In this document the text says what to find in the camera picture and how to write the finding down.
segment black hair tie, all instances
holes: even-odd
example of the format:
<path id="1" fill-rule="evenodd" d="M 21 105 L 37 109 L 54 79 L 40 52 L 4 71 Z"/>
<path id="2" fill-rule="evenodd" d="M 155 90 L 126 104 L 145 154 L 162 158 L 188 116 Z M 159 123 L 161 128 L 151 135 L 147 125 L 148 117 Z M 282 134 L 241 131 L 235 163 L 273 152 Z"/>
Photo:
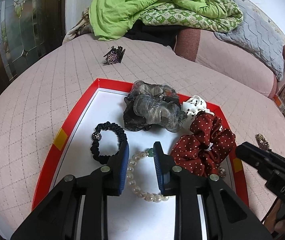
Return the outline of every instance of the black hair tie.
<path id="1" fill-rule="evenodd" d="M 97 125 L 95 128 L 95 132 L 91 135 L 91 138 L 93 140 L 92 146 L 90 147 L 91 153 L 93 154 L 93 159 L 95 161 L 98 161 L 100 164 L 107 164 L 110 155 L 99 155 L 99 141 L 101 140 L 101 130 L 107 131 L 111 130 L 114 131 L 115 134 L 118 136 L 118 142 L 119 142 L 119 147 L 123 141 L 127 141 L 127 135 L 124 133 L 124 129 L 122 129 L 118 124 L 116 123 L 100 123 Z"/>

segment gray quilted cover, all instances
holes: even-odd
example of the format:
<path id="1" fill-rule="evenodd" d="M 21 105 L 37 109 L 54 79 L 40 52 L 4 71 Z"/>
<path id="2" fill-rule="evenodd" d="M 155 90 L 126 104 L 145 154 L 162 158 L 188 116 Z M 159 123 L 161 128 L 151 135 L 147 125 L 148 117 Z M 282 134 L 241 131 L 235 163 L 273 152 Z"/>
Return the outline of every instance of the gray quilted cover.
<path id="1" fill-rule="evenodd" d="M 216 38 L 241 46 L 269 67 L 281 81 L 284 72 L 281 36 L 244 2 L 235 2 L 244 14 L 244 21 L 228 33 L 215 32 Z"/>

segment quilted stitching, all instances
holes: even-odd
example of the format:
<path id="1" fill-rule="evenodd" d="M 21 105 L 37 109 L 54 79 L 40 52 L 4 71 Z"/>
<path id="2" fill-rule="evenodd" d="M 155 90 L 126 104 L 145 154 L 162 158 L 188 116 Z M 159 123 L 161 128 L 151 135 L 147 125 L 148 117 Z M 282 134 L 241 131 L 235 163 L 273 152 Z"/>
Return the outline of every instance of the quilted stitching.
<path id="1" fill-rule="evenodd" d="M 283 40 L 262 17 L 249 9 L 246 3 L 235 0 L 244 14 L 244 21 L 228 33 L 215 32 L 221 41 L 233 42 L 268 66 L 281 81 L 284 72 L 282 58 Z"/>
<path id="2" fill-rule="evenodd" d="M 103 65 L 111 46 L 124 47 L 124 58 L 120 64 Z M 54 136 L 98 77 L 167 83 L 179 93 L 199 95 L 221 106 L 237 144 L 256 144 L 255 134 L 262 133 L 285 157 L 285 119 L 265 96 L 160 44 L 127 38 L 98 42 L 85 34 L 36 62 L 0 96 L 0 214 L 12 228 L 30 212 Z M 250 207 L 262 218 L 275 196 L 256 170 L 244 165 L 244 171 Z"/>

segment green blanket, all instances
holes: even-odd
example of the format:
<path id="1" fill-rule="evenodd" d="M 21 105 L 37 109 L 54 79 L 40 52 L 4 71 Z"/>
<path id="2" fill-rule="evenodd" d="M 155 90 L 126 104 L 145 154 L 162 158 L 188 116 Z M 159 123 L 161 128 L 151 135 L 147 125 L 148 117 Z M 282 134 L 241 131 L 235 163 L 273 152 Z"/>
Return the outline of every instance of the green blanket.
<path id="1" fill-rule="evenodd" d="M 100 37 L 99 40 L 116 40 L 147 11 L 168 3 L 174 3 L 213 21 L 228 18 L 242 21 L 239 8 L 236 12 L 230 10 L 220 0 L 93 0 L 89 9 L 90 23 L 95 36 Z"/>

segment scrunchie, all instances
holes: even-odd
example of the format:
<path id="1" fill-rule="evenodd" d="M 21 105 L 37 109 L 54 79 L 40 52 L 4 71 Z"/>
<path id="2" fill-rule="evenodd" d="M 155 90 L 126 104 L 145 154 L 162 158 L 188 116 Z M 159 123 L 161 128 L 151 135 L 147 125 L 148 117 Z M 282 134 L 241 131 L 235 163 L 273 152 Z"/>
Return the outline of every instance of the scrunchie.
<path id="1" fill-rule="evenodd" d="M 235 135 L 223 128 L 218 116 L 203 111 L 196 115 L 190 131 L 193 134 L 181 136 L 170 155 L 195 175 L 217 174 L 217 164 L 236 147 Z"/>

